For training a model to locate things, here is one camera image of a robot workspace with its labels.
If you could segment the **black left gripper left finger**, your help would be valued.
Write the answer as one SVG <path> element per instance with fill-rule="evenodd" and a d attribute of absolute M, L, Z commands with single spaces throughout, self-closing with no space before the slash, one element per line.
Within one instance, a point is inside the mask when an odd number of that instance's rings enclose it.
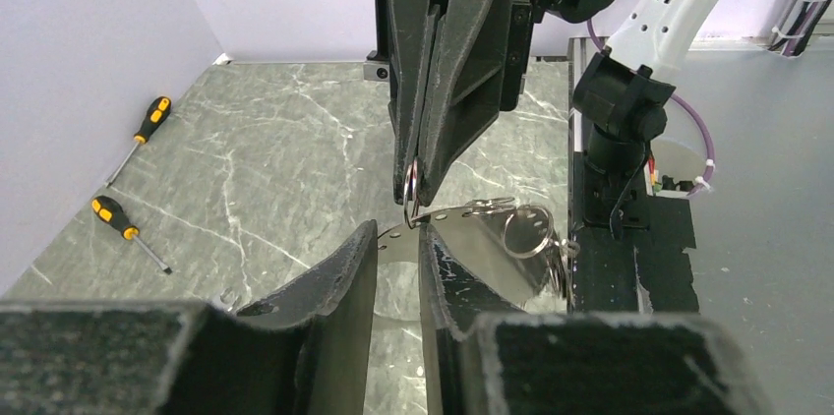
<path fill-rule="evenodd" d="M 378 225 L 238 312 L 198 300 L 5 301 L 5 414 L 359 414 Z"/>

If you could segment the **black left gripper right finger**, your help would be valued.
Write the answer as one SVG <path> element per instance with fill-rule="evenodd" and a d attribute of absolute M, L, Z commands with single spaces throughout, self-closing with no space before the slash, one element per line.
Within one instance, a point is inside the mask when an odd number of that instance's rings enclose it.
<path fill-rule="evenodd" d="M 419 230 L 432 414 L 771 414 L 737 343 L 692 314 L 529 314 Z"/>

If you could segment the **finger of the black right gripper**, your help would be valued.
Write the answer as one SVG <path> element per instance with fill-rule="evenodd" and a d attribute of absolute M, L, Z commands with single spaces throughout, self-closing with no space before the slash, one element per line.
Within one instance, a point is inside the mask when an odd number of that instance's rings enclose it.
<path fill-rule="evenodd" d="M 394 199 L 399 204 L 406 202 L 406 173 L 416 162 L 417 185 L 411 197 L 428 204 L 433 198 L 428 182 L 428 155 L 420 147 L 420 130 L 439 8 L 433 0 L 387 0 L 387 8 L 394 79 L 389 103 L 394 131 Z"/>
<path fill-rule="evenodd" d="M 436 23 L 416 147 L 423 206 L 499 116 L 512 2 L 447 0 Z"/>

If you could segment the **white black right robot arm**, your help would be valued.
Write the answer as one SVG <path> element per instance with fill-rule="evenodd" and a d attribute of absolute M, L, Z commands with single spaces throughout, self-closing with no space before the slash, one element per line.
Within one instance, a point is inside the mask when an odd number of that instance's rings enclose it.
<path fill-rule="evenodd" d="M 414 225 L 452 163 L 518 102 L 532 32 L 546 15 L 587 22 L 615 0 L 375 0 L 387 65 L 393 198 Z M 580 78 L 595 129 L 646 147 L 666 126 L 674 77 L 718 0 L 639 0 Z"/>

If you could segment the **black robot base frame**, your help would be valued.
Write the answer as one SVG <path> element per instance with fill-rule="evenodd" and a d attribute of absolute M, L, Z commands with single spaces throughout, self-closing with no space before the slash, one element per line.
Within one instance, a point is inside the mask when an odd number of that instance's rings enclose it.
<path fill-rule="evenodd" d="M 689 251 L 689 201 L 652 192 L 645 153 L 598 133 L 572 107 L 568 120 L 567 308 L 572 313 L 700 311 Z"/>

